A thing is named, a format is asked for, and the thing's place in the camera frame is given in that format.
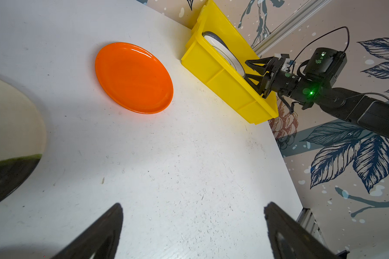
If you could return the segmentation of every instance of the black cable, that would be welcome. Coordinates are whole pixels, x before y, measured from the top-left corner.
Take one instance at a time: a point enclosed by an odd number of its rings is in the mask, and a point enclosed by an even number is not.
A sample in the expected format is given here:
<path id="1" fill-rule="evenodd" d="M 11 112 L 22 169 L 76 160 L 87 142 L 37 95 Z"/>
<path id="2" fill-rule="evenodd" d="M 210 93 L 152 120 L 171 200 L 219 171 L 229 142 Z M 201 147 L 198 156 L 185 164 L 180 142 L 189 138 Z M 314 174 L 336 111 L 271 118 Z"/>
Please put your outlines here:
<path id="1" fill-rule="evenodd" d="M 290 111 L 290 114 L 293 114 L 294 113 L 294 105 L 299 104 L 300 102 L 293 101 L 291 103 L 291 106 L 290 106 L 290 104 L 284 99 L 284 97 L 282 96 L 282 94 L 280 92 L 278 92 L 277 95 L 280 98 L 280 100 L 285 104 L 285 106 L 288 108 L 288 110 Z"/>
<path id="2" fill-rule="evenodd" d="M 293 102 L 291 103 L 291 110 L 290 110 L 290 113 L 291 113 L 291 114 L 294 113 L 294 105 L 295 105 L 295 104 L 299 104 L 299 103 L 300 103 L 299 101 L 293 101 Z"/>
<path id="3" fill-rule="evenodd" d="M 292 70 L 290 71 L 290 67 L 288 67 L 287 73 L 294 74 L 294 68 L 295 68 L 295 63 L 292 64 Z"/>
<path id="4" fill-rule="evenodd" d="M 285 104 L 285 106 L 288 108 L 288 110 L 290 111 L 290 114 L 293 114 L 294 110 L 291 111 L 291 106 L 290 104 L 284 99 L 284 97 L 282 96 L 282 94 L 280 92 L 277 93 L 278 95 L 278 98 L 280 98 L 280 100 Z"/>
<path id="5" fill-rule="evenodd" d="M 313 40 L 312 42 L 308 43 L 307 46 L 305 46 L 301 51 L 300 53 L 298 53 L 298 55 L 295 57 L 294 61 L 292 63 L 295 62 L 295 60 L 298 58 L 298 56 L 301 54 L 301 52 L 304 51 L 304 49 L 308 46 L 310 46 L 311 43 L 315 42 L 316 40 L 318 39 L 321 39 L 322 37 L 326 36 L 327 34 L 331 34 L 332 32 L 335 32 L 341 28 L 345 28 L 347 30 L 347 45 L 346 45 L 346 48 L 343 50 L 343 52 L 346 52 L 347 48 L 349 47 L 349 44 L 350 44 L 350 32 L 349 32 L 349 29 L 346 27 L 346 26 L 343 26 L 343 27 L 340 27 L 340 28 L 337 28 L 337 29 L 334 29 L 332 30 L 331 32 L 327 32 L 326 34 L 324 35 L 321 35 L 320 37 L 318 37 L 317 39 Z"/>
<path id="6" fill-rule="evenodd" d="M 307 65 L 309 61 L 310 61 L 310 60 L 307 59 L 306 61 L 304 61 L 303 63 L 301 63 L 301 64 L 298 66 L 298 68 L 297 68 L 297 75 L 298 75 L 298 76 L 300 76 L 300 77 L 302 77 L 302 78 L 305 77 L 305 76 L 301 73 L 301 70 L 300 70 L 300 69 L 301 69 L 303 66 Z"/>
<path id="7" fill-rule="evenodd" d="M 379 93 L 372 93 L 372 92 L 369 92 L 369 93 L 363 93 L 363 94 L 357 94 L 357 95 L 353 95 L 353 96 L 350 96 L 350 97 L 346 97 L 346 98 L 330 98 L 330 97 L 327 97 L 327 96 L 324 96 L 324 95 L 321 95 L 322 97 L 325 97 L 327 99 L 331 99 L 331 100 L 335 100 L 335 101 L 344 101 L 344 100 L 347 100 L 347 99 L 350 99 L 350 98 L 353 98 L 353 97 L 356 97 L 356 96 L 361 96 L 361 95 L 379 95 L 379 96 L 382 96 L 384 98 L 386 98 L 388 101 L 389 101 L 389 97 L 383 95 L 383 94 L 379 94 Z"/>

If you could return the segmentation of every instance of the floral wallpaper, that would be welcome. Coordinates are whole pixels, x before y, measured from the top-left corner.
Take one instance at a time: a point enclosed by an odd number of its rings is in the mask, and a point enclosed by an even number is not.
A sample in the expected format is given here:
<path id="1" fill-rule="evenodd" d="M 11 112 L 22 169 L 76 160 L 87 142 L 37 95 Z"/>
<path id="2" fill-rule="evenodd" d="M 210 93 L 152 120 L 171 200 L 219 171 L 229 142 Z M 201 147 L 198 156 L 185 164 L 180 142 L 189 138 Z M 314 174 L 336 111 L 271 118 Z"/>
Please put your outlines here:
<path id="1" fill-rule="evenodd" d="M 389 97 L 389 2 L 331 1 L 264 55 L 295 58 L 306 44 L 341 26 L 349 27 L 350 45 L 334 87 Z M 297 63 L 317 47 L 343 50 L 346 44 L 345 31 L 337 31 L 312 43 Z M 278 109 L 280 117 L 269 124 L 301 202 L 313 212 L 329 249 L 352 252 L 388 240 L 389 139 L 317 105 L 304 111 L 296 106 L 294 114 L 282 103 Z"/>
<path id="2" fill-rule="evenodd" d="M 207 0 L 138 0 L 192 28 Z M 307 0 L 215 0 L 251 47 L 259 44 Z"/>

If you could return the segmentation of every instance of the robotic arm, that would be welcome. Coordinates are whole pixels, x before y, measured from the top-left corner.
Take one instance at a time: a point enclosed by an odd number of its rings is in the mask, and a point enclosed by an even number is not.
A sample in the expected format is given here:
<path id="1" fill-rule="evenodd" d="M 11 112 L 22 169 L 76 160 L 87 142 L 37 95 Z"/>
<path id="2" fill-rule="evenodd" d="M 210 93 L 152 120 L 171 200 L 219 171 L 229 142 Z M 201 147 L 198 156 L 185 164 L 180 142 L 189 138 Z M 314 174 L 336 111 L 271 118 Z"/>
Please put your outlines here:
<path id="1" fill-rule="evenodd" d="M 366 96 L 381 94 L 332 88 L 346 62 L 343 51 L 317 48 L 311 59 L 298 67 L 297 75 L 289 73 L 294 63 L 289 55 L 281 54 L 280 57 L 247 60 L 246 64 L 260 76 L 246 74 L 244 78 L 263 98 L 275 91 L 291 113 L 296 103 L 302 105 L 303 110 L 316 103 L 334 117 L 389 138 L 389 104 Z M 290 106 L 283 96 L 295 101 Z"/>

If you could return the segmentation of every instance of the red flower pattern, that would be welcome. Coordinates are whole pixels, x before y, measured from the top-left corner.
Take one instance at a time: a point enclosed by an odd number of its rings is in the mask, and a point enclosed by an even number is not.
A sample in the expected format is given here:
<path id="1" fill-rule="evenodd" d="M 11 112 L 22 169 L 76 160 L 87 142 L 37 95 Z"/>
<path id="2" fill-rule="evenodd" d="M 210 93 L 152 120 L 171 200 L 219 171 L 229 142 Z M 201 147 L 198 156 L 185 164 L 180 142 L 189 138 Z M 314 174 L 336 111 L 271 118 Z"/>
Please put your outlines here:
<path id="1" fill-rule="evenodd" d="M 269 120 L 271 130 L 280 149 L 285 149 L 294 142 L 297 134 L 297 113 L 290 114 L 288 107 L 278 100 L 279 117 Z"/>

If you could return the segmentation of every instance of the yellow plastic bin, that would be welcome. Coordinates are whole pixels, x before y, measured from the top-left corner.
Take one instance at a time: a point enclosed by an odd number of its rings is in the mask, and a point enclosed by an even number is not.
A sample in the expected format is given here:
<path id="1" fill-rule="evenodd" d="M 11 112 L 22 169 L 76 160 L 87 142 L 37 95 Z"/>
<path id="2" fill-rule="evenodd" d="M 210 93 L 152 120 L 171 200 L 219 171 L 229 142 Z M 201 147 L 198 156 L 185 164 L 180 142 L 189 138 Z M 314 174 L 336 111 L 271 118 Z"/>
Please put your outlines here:
<path id="1" fill-rule="evenodd" d="M 246 60 L 259 57 L 213 0 L 203 6 L 197 18 L 192 37 L 186 44 L 187 51 L 182 57 L 182 65 L 247 122 L 259 124 L 278 117 L 275 93 L 271 92 L 267 99 L 259 96 L 202 36 L 207 31 L 217 34 L 225 42 L 244 67 L 245 73 L 259 75 L 245 64 Z"/>

